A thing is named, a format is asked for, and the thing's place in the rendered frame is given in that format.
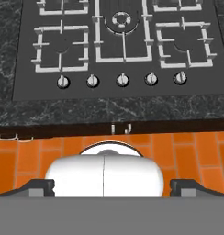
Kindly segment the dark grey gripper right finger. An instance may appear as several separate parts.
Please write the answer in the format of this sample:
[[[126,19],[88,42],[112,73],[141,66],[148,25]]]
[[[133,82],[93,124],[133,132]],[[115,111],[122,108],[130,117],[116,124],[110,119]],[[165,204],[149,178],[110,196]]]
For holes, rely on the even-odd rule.
[[[224,193],[205,188],[194,179],[172,179],[170,197],[223,196]]]

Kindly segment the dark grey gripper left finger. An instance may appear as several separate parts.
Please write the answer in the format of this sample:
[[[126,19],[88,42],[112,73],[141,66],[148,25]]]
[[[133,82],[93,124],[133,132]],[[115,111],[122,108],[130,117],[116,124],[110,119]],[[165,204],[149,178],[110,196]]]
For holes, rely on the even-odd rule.
[[[0,197],[55,197],[53,179],[32,179],[21,187],[4,192]]]

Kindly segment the dark brown cupboard run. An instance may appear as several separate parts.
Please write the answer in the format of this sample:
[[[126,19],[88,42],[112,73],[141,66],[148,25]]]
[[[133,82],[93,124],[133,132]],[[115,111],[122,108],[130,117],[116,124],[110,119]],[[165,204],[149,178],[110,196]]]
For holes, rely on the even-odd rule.
[[[131,132],[125,134],[125,128],[129,123],[131,124]],[[8,138],[18,134],[20,139],[30,139],[31,137],[34,139],[50,139],[55,137],[111,136],[111,124],[115,124],[116,131],[114,135],[224,131],[224,119],[202,119],[0,127],[0,134]]]

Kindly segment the white round object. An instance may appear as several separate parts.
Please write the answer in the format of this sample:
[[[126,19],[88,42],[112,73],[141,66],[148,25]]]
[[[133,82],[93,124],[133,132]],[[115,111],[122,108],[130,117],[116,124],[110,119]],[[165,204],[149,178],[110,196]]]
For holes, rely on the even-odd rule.
[[[158,164],[120,141],[102,141],[61,157],[45,177],[57,197],[160,197],[164,180]]]

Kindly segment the silver hob knob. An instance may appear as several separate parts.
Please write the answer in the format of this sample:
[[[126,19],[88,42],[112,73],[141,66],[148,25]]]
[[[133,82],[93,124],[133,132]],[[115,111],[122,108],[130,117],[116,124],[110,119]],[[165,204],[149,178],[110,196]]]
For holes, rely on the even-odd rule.
[[[99,86],[99,79],[95,75],[91,74],[87,78],[86,84],[89,88],[96,88]]]
[[[70,80],[68,77],[61,75],[57,80],[57,86],[60,89],[66,89],[70,86]]]
[[[177,73],[174,76],[174,82],[178,85],[183,85],[186,83],[186,81],[187,81],[187,77],[183,71]]]
[[[154,86],[158,83],[158,78],[155,75],[155,73],[148,73],[145,78],[144,81],[147,85],[149,86]]]
[[[129,78],[124,73],[117,77],[116,83],[120,87],[126,87],[129,85]]]

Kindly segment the black hob with white grates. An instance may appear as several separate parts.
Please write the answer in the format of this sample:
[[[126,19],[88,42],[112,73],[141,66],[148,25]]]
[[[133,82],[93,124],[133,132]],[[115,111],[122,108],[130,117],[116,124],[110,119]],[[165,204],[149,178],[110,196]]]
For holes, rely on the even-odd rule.
[[[126,87],[116,83],[122,73]],[[145,83],[148,73],[156,85]],[[96,88],[86,84],[91,74]],[[224,95],[214,0],[22,0],[14,100],[157,95]]]

